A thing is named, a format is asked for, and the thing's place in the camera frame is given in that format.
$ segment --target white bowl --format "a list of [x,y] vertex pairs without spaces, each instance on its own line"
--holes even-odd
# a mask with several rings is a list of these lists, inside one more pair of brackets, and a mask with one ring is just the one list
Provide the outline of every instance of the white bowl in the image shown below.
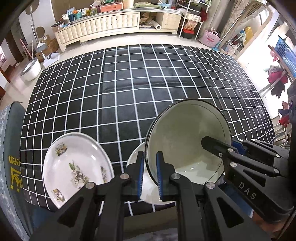
[[[145,143],[140,144],[130,155],[127,166],[129,164],[135,163],[137,160],[138,152],[144,151],[145,149]],[[158,186],[154,183],[154,181],[151,179],[146,164],[144,165],[144,174],[143,174],[143,185],[142,185],[142,194],[141,199],[147,203],[155,204],[155,205],[164,205],[169,204],[172,202],[163,202],[160,199],[159,192],[158,192]]]
[[62,135],[52,143],[45,155],[44,184],[58,208],[86,183],[99,185],[113,177],[114,171],[104,149],[83,133]]
[[203,149],[201,140],[210,136],[231,145],[229,125],[213,105],[198,99],[179,101],[164,110],[151,124],[146,137],[145,161],[157,183],[156,153],[175,171],[192,182],[216,182],[224,172],[222,160]]

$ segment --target decal on bowl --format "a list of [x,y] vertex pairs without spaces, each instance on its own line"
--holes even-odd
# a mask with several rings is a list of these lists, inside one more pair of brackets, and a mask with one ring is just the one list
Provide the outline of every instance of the decal on bowl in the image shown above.
[[67,149],[68,149],[68,147],[64,143],[61,143],[61,144],[58,144],[54,150],[55,150],[57,156],[60,156],[63,153],[65,153]]
[[102,166],[101,166],[101,171],[102,171],[103,181],[104,181],[104,183],[106,183],[107,182],[107,172],[106,172],[105,168],[103,168]]
[[69,166],[72,170],[73,177],[71,178],[71,182],[74,187],[78,187],[80,189],[89,182],[89,178],[83,174],[79,166],[75,165],[74,161],[69,163]]
[[56,188],[56,189],[52,190],[52,193],[58,202],[66,201],[66,199],[64,198],[64,195],[61,193],[61,191],[59,189]]

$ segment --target black and white checkered tablecloth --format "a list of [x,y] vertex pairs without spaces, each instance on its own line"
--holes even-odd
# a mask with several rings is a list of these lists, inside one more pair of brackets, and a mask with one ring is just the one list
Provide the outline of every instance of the black and white checkered tablecloth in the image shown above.
[[[230,56],[179,45],[130,45],[89,52],[44,70],[22,128],[20,158],[28,202],[56,210],[42,165],[51,143],[68,132],[99,142],[115,175],[145,141],[153,119],[172,102],[202,98],[225,115],[234,137],[273,142],[267,110],[241,66]],[[169,206],[131,202],[125,215]]]

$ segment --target orange box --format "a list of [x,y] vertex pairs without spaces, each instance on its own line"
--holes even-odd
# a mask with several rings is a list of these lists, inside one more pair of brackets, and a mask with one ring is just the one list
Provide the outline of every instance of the orange box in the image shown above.
[[120,10],[122,9],[122,2],[120,3],[111,3],[101,6],[101,12],[110,12],[114,10]]

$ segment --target beige container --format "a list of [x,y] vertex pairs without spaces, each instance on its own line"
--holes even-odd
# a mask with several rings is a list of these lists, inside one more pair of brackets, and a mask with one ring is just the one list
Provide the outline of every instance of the beige container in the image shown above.
[[122,0],[123,9],[133,8],[133,0]]

